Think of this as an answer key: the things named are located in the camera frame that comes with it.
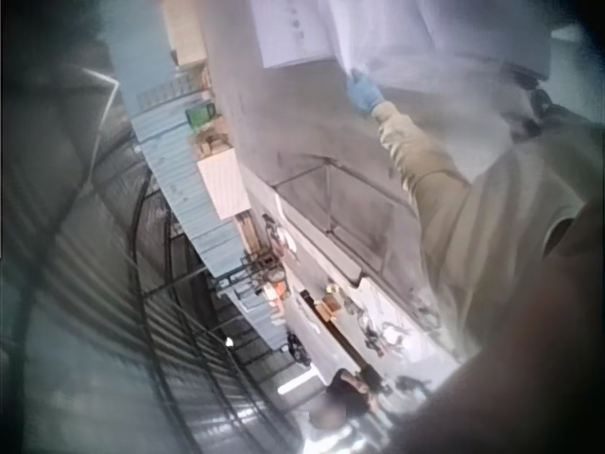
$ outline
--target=metal bar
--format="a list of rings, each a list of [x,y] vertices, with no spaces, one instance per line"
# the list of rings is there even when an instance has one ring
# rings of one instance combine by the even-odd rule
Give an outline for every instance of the metal bar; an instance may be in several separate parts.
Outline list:
[[[393,212],[394,212],[394,207],[391,206],[389,223],[387,224],[387,227],[385,228],[385,250],[382,254],[382,261],[380,262],[380,269],[378,270],[378,275],[380,277],[382,277],[383,274],[385,273],[385,268],[387,267],[387,264],[390,260],[390,256],[392,255],[392,248],[389,245],[389,233],[390,233],[390,227],[393,224],[393,217],[394,217]]]
[[[235,348],[234,348],[234,350],[237,351],[237,350],[240,350],[242,348],[245,348],[248,345],[250,345],[251,343],[258,341],[259,339],[261,339],[261,338],[255,338],[255,339],[247,340],[244,343],[242,343],[241,345],[236,345]]]
[[[214,334],[211,333],[211,336],[213,339],[216,339],[217,341],[219,341],[221,343],[221,345],[224,345],[222,343],[222,341],[220,340],[220,338]],[[240,383],[242,383],[242,391],[244,392],[244,395],[246,395],[246,397],[248,398],[248,400],[251,402],[253,408],[254,408],[254,412],[259,415],[266,423],[268,426],[270,426],[271,428],[274,428],[276,430],[274,430],[273,433],[275,433],[283,442],[284,446],[286,446],[288,449],[291,449],[292,446],[290,445],[290,443],[285,439],[284,435],[282,434],[282,432],[275,427],[275,425],[273,424],[272,420],[270,418],[267,417],[267,415],[258,407],[258,404],[256,403],[256,401],[254,400],[254,398],[252,397],[252,395],[250,394],[250,392],[248,391],[248,389],[246,388],[246,386],[243,384],[243,380],[242,377],[245,378],[248,383],[256,390],[256,392],[261,396],[261,398],[265,401],[265,403],[267,404],[267,407],[270,410],[274,410],[274,414],[278,417],[278,418],[283,418],[285,421],[285,427],[290,430],[292,432],[293,435],[296,436],[297,440],[300,440],[301,434],[299,432],[297,432],[294,427],[292,427],[290,424],[287,423],[287,420],[285,419],[284,415],[277,410],[277,408],[275,407],[275,404],[273,404],[273,402],[267,397],[267,395],[263,392],[263,390],[260,388],[260,386],[258,386],[258,384],[254,381],[253,377],[251,376],[250,372],[241,365],[241,362],[239,360],[239,358],[237,356],[235,356],[231,350],[229,348],[226,349],[227,355],[229,355],[229,357],[232,359],[232,364],[235,368],[235,371],[237,372],[237,374],[235,376],[238,377],[238,379],[240,380]]]
[[[326,192],[326,208],[328,210],[328,232],[332,231],[332,172],[331,166],[325,167],[325,192]]]
[[[409,206],[409,204],[396,199],[391,194],[389,194],[389,192],[387,192],[385,189],[374,184],[374,182],[372,182],[371,180],[366,178],[363,174],[361,174],[355,170],[352,170],[335,160],[330,160],[328,162],[328,165],[337,168],[338,170],[346,173],[347,175],[349,175],[349,176],[359,180],[360,182],[364,183],[365,185],[371,187],[374,191],[379,193],[381,196],[383,196],[385,199],[387,199],[390,203],[397,205],[397,206],[401,206],[402,208],[405,208],[409,212],[410,215],[412,215],[414,218],[416,218],[416,213],[414,212],[412,207]]]
[[[169,207],[168,211],[166,213],[166,219],[165,219],[165,223],[164,223],[164,262],[165,262],[165,274],[164,274],[164,279],[166,281],[169,281],[172,279],[172,243],[170,242],[170,225],[171,225],[171,218],[172,218],[172,212],[170,211]],[[232,427],[239,431],[243,436],[245,436],[246,438],[248,438],[252,444],[255,446],[256,450],[258,452],[261,453],[265,453],[265,449],[262,448],[262,446],[258,443],[258,440],[256,440],[251,432],[248,430],[248,428],[246,427],[246,425],[243,423],[243,421],[241,420],[241,418],[239,417],[239,415],[237,414],[237,411],[235,410],[235,408],[233,407],[231,401],[229,400],[229,398],[227,397],[227,395],[224,393],[222,387],[220,386],[220,382],[216,379],[215,374],[213,374],[212,372],[212,368],[209,366],[208,363],[208,358],[204,355],[203,350],[199,347],[199,344],[196,342],[196,336],[194,334],[193,328],[191,327],[191,323],[189,322],[189,320],[184,317],[184,311],[182,310],[182,304],[181,304],[181,299],[179,298],[179,294],[178,292],[175,290],[174,287],[170,288],[169,290],[174,303],[176,306],[178,306],[181,310],[180,311],[176,311],[177,312],[177,317],[179,319],[179,322],[181,323],[181,326],[183,328],[183,331],[185,332],[187,339],[189,339],[189,343],[191,344],[193,351],[194,351],[194,355],[198,358],[199,360],[199,364],[201,365],[201,369],[205,372],[206,376],[210,379],[210,383],[212,388],[215,391],[215,394],[218,395],[218,397],[220,398],[220,400],[222,400],[223,402],[223,414],[225,416],[225,419],[227,419],[229,421],[229,423],[232,425]]]
[[[298,362],[292,360],[290,362],[288,362],[286,365],[280,367],[279,369],[273,371],[271,374],[264,376],[263,378],[256,380],[259,384],[263,384],[266,381],[269,381],[273,378],[275,378],[277,375],[279,375],[280,373],[282,373],[283,371],[287,371],[290,367],[292,367],[294,364],[298,364]]]
[[[248,361],[244,362],[242,365],[244,367],[248,367],[251,364],[255,363],[256,361],[260,361],[261,359],[265,359],[270,357],[271,355],[273,355],[274,353],[277,353],[279,350],[268,350],[264,353],[261,353],[260,355],[256,355],[255,357],[249,359]]]
[[[109,150],[105,151],[97,160],[95,164],[95,168],[99,168],[105,161],[107,161],[110,156],[112,156],[116,151],[118,151],[122,146],[126,145],[128,142],[132,142],[136,139],[136,135],[134,135],[134,131],[129,128],[128,131],[118,137],[115,142],[113,142],[112,146]]]
[[[322,168],[323,166],[325,166],[325,163],[321,163],[319,166],[315,166],[315,167],[311,167],[301,173],[297,173],[296,175],[287,178],[285,180],[283,180],[282,182],[276,183],[276,184],[272,184],[271,187],[273,188],[273,190],[275,190],[275,192],[277,192],[277,188],[280,187],[281,185],[284,185],[286,183],[290,183],[293,182],[294,180],[298,180],[299,178],[308,175],[309,173],[315,172],[316,170],[319,170],[320,168]]]
[[[153,335],[151,334],[151,328],[147,322],[147,309],[145,299],[141,295],[141,276],[139,275],[138,268],[138,253],[137,253],[137,236],[139,231],[139,223],[141,220],[141,213],[143,212],[143,205],[145,203],[145,193],[149,188],[149,182],[151,181],[151,170],[147,171],[147,175],[141,186],[139,197],[134,206],[134,212],[132,214],[132,224],[130,225],[129,233],[129,253],[132,261],[132,268],[130,270],[130,282],[133,287],[136,304],[138,305],[139,315],[141,317],[141,327],[143,329],[144,341],[147,344],[149,351],[150,365],[148,366],[149,374],[152,376],[152,382],[155,384],[155,391],[158,399],[165,405],[162,405],[163,410],[166,412],[166,416],[169,421],[172,421],[175,425],[175,429],[178,430],[184,441],[186,442],[187,451],[202,454],[202,450],[196,442],[196,439],[191,431],[191,428],[187,425],[184,416],[181,413],[181,409],[172,393],[170,385],[164,370],[162,369],[162,363],[155,350],[155,344]]]
[[[6,414],[10,418],[3,421],[3,429],[6,430],[7,440],[5,445],[8,447],[7,452],[22,452],[24,441],[24,426],[25,426],[25,390],[24,376],[26,364],[26,339],[29,329],[31,313],[36,303],[36,291],[43,281],[44,267],[47,265],[50,254],[57,241],[57,237],[61,233],[61,227],[74,207],[77,205],[79,196],[87,183],[87,175],[84,174],[78,182],[78,186],[67,196],[66,203],[59,208],[58,214],[51,219],[48,229],[39,235],[40,243],[38,247],[34,247],[31,260],[34,264],[32,269],[29,269],[30,281],[23,293],[20,295],[18,310],[15,314],[15,319],[12,325],[14,348],[9,350],[9,379],[6,385],[7,393],[5,409]]]
[[[215,331],[217,331],[218,329],[221,329],[221,328],[223,328],[224,326],[227,326],[229,323],[233,323],[233,322],[235,322],[236,320],[241,320],[241,319],[243,319],[243,318],[244,318],[244,315],[243,315],[243,314],[237,314],[237,315],[235,315],[235,316],[231,317],[229,320],[226,320],[225,322],[222,322],[221,324],[219,324],[218,326],[215,326],[215,327],[214,327],[214,328],[212,328],[212,329],[203,329],[203,330],[197,331],[197,332],[195,333],[195,336],[197,337],[197,336],[203,336],[203,335],[206,335],[206,334],[209,334],[209,333],[214,333],[214,332],[215,332]]]
[[[241,339],[244,336],[248,336],[250,333],[255,333],[255,332],[256,332],[256,329],[250,328],[250,329],[247,329],[246,331],[242,331],[237,336],[232,336],[232,339],[235,341],[236,339]],[[255,338],[260,339],[260,336],[258,335],[258,333],[256,333]]]
[[[158,194],[162,194],[162,189],[156,189],[155,191],[151,191],[149,194],[145,196],[145,200],[151,199],[152,197],[157,196]]]
[[[189,271],[188,273],[184,274],[183,276],[177,277],[172,282],[166,282],[165,284],[161,284],[159,287],[157,287],[153,290],[150,290],[147,293],[143,293],[142,298],[144,300],[146,300],[147,298],[150,298],[153,295],[156,295],[156,294],[160,293],[161,291],[166,290],[167,288],[172,288],[172,287],[176,286],[177,284],[186,282],[189,279],[196,277],[198,274],[201,274],[206,270],[208,270],[208,268],[201,265],[201,266],[197,267],[196,269],[194,269],[193,271]]]

